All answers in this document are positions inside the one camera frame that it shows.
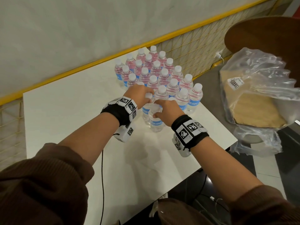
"white table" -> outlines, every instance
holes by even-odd
[[[125,63],[126,56],[120,58]],[[60,142],[97,116],[105,103],[124,94],[125,90],[117,84],[114,63],[115,60],[107,61],[23,95],[27,158],[32,158],[44,143]],[[127,143],[112,137],[104,149],[103,224],[112,224],[117,219],[125,223],[200,168],[193,156],[180,156],[171,142],[171,128],[153,133],[140,115],[135,118],[136,129]],[[201,103],[191,117],[204,125],[223,149],[236,142]],[[93,168],[95,175],[87,184],[85,224],[99,225],[102,212],[100,157]]]

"wall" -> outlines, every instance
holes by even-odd
[[[257,0],[0,0],[0,97]]]

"brown corduroy shirt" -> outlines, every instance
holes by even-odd
[[[0,225],[83,224],[85,185],[93,175],[92,166],[70,148],[45,144],[32,159],[0,172]],[[233,224],[300,224],[300,209],[270,186],[252,189],[229,207]],[[162,224],[211,224],[174,199],[159,200],[158,215]]]

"brown sleeve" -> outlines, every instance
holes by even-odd
[[[93,175],[69,147],[45,144],[0,172],[0,224],[83,224]]]
[[[300,224],[300,208],[267,185],[250,190],[229,207],[232,224]]]

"forearm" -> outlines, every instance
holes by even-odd
[[[63,139],[59,145],[68,146],[91,165],[118,129],[118,120],[110,113],[101,113]]]
[[[233,202],[249,190],[263,185],[248,169],[223,150],[210,137],[191,152],[227,202]]]

